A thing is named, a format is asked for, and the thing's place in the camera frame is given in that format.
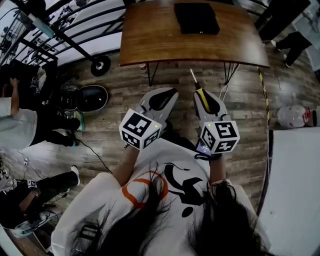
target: wooden table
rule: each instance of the wooden table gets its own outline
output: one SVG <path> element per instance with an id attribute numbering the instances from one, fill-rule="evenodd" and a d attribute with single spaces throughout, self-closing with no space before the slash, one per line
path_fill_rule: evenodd
<path id="1" fill-rule="evenodd" d="M 181 34 L 175 3 L 209 3 L 220 27 L 218 35 Z M 265 47 L 246 10 L 205 0 L 153 0 L 131 4 L 125 12 L 120 66 L 147 64 L 149 85 L 159 62 L 224 62 L 227 85 L 239 64 L 269 67 Z M 150 80 L 149 63 L 158 63 Z"/>

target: yellow and black tape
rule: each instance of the yellow and black tape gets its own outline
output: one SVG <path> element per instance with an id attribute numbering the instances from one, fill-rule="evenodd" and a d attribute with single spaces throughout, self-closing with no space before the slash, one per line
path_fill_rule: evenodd
<path id="1" fill-rule="evenodd" d="M 265 87 L 264 77 L 262 76 L 260 67 L 257 66 L 256 68 L 258 69 L 260 81 L 262 84 L 262 90 L 263 90 L 263 95 L 264 95 L 264 99 L 265 99 L 266 118 L 267 118 L 268 127 L 269 127 L 270 126 L 270 112 L 269 112 L 269 100 L 268 100 L 268 96 L 267 96 L 267 90 Z"/>

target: black hair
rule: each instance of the black hair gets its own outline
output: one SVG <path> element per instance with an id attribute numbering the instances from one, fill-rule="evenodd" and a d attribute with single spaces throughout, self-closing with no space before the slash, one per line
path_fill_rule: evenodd
<path id="1" fill-rule="evenodd" d="M 166 222 L 170 203 L 162 203 L 162 193 L 160 177 L 151 177 L 144 207 L 132 210 L 102 235 L 110 214 L 108 211 L 90 245 L 78 249 L 75 255 L 143 256 Z M 208 187 L 203 194 L 203 217 L 201 221 L 194 221 L 186 237 L 186 246 L 195 255 L 272 256 L 263 247 L 260 236 L 255 233 L 255 223 L 251 223 L 247 209 L 238 203 L 231 185 L 223 181 Z"/>

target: white t-shirt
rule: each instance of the white t-shirt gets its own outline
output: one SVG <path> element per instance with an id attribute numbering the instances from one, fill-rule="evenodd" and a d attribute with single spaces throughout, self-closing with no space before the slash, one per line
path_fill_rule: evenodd
<path id="1" fill-rule="evenodd" d="M 11 98 L 0 98 L 0 148 L 23 150 L 34 140 L 37 113 L 20 109 L 11 115 Z"/>
<path id="2" fill-rule="evenodd" d="M 111 174 L 98 174 L 69 205 L 52 233 L 54 255 L 70 255 L 74 239 L 87 221 L 100 224 L 106 212 L 111 210 L 103 230 L 107 231 L 133 208 L 140 207 L 150 175 L 163 173 L 162 200 L 165 205 L 171 204 L 164 228 L 151 241 L 146 255 L 193 256 L 185 241 L 195 216 L 202 217 L 203 191 L 210 174 L 209 162 L 197 160 L 194 155 L 191 150 L 159 138 L 140 152 L 134 173 L 124 187 Z M 238 200 L 255 216 L 242 187 L 233 187 Z"/>

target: metal rack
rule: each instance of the metal rack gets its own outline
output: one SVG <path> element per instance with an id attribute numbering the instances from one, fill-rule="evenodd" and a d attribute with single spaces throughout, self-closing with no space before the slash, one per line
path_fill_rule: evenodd
<path id="1" fill-rule="evenodd" d="M 20 1 L 20 0 L 11 0 L 13 3 L 15 3 L 19 9 L 21 11 L 26 11 L 26 7 L 24 2 Z M 71 0 L 60 0 L 59 2 L 57 2 L 56 4 L 54 4 L 53 6 L 51 6 L 49 9 L 46 10 L 46 14 L 49 16 L 50 14 L 54 13 L 55 11 L 57 11 L 58 9 L 60 9 L 61 7 L 63 7 L 64 5 L 68 4 Z M 107 35 L 111 35 L 111 34 L 115 34 L 115 33 L 119 33 L 122 31 L 121 26 L 122 23 L 124 21 L 124 14 L 120 15 L 119 18 L 108 21 L 108 22 L 104 22 L 98 25 L 95 25 L 93 27 L 84 29 L 83 31 L 80 31 L 78 33 L 75 33 L 71 36 L 67 36 L 65 34 L 66 31 L 79 26 L 80 24 L 83 24 L 87 21 L 90 21 L 92 19 L 95 19 L 97 17 L 106 15 L 106 14 L 110 14 L 113 12 L 117 12 L 120 10 L 125 10 L 126 9 L 126 5 L 131 4 L 130 1 L 124 0 L 124 5 L 123 6 L 119 6 L 119 7 L 115 7 L 115 8 L 111 8 L 108 10 L 104 10 L 101 11 L 99 13 L 95 13 L 89 17 L 86 17 L 78 22 L 72 23 L 71 25 L 67 26 L 66 28 L 63 29 L 59 29 L 58 25 L 65 21 L 68 17 L 70 17 L 71 15 L 74 15 L 88 7 L 91 7 L 93 5 L 99 4 L 101 2 L 104 2 L 106 0 L 96 0 L 93 2 L 90 2 L 82 7 L 77 8 L 74 11 L 71 11 L 69 13 L 67 13 L 66 15 L 58 18 L 57 21 L 53 22 L 52 24 L 48 23 L 46 20 L 41 20 L 42 22 L 44 22 L 46 25 L 48 25 L 50 27 L 50 29 L 54 32 L 54 37 L 53 38 L 59 38 L 58 43 L 49 46 L 48 47 L 48 42 L 50 40 L 52 40 L 51 38 L 43 41 L 42 43 L 40 43 L 39 45 L 37 45 L 37 39 L 43 34 L 41 31 L 36 32 L 35 36 L 33 37 L 32 40 L 27 41 L 25 39 L 26 35 L 29 33 L 28 30 L 25 29 L 25 27 L 23 26 L 23 24 L 19 21 L 19 19 L 16 17 L 15 20 L 13 21 L 13 23 L 11 24 L 12 26 L 16 26 L 14 25 L 14 23 L 20 23 L 20 27 L 23 27 L 24 29 L 22 30 L 20 28 L 20 33 L 19 35 L 15 38 L 15 40 L 13 42 L 11 42 L 11 45 L 8 49 L 5 49 L 5 54 L 3 54 L 1 61 L 0 61 L 0 66 L 2 66 L 5 63 L 9 63 L 11 60 L 16 59 L 27 47 L 31 48 L 32 50 L 28 52 L 28 54 L 21 60 L 24 61 L 25 59 L 27 59 L 29 56 L 31 56 L 31 60 L 27 63 L 27 64 L 31 64 L 34 60 L 40 60 L 40 62 L 38 64 L 41 64 L 43 62 L 48 62 L 50 59 L 52 60 L 57 60 L 57 56 L 60 53 L 63 53 L 64 51 L 67 51 L 71 48 L 74 48 L 75 50 L 77 50 L 79 53 L 81 53 L 86 59 L 88 59 L 89 61 L 92 62 L 92 66 L 91 66 L 91 72 L 93 75 L 95 76 L 101 76 L 104 73 L 106 73 L 110 67 L 110 59 L 107 56 L 100 56 L 98 58 L 95 58 L 93 56 L 91 56 L 90 54 L 88 54 L 80 45 L 89 41 L 92 41 L 94 39 L 97 38 L 101 38 Z M 102 28 L 108 26 L 103 33 L 92 36 L 90 38 L 86 38 L 82 41 L 79 42 L 74 42 L 73 38 L 80 36 L 82 34 L 85 34 L 87 32 L 96 30 L 98 28 Z M 19 52 L 16 53 L 17 47 L 18 45 L 22 43 L 25 46 L 22 48 L 22 50 L 20 50 Z M 56 49 L 57 46 L 63 44 L 63 43 L 67 43 L 69 44 L 68 47 L 58 50 Z"/>

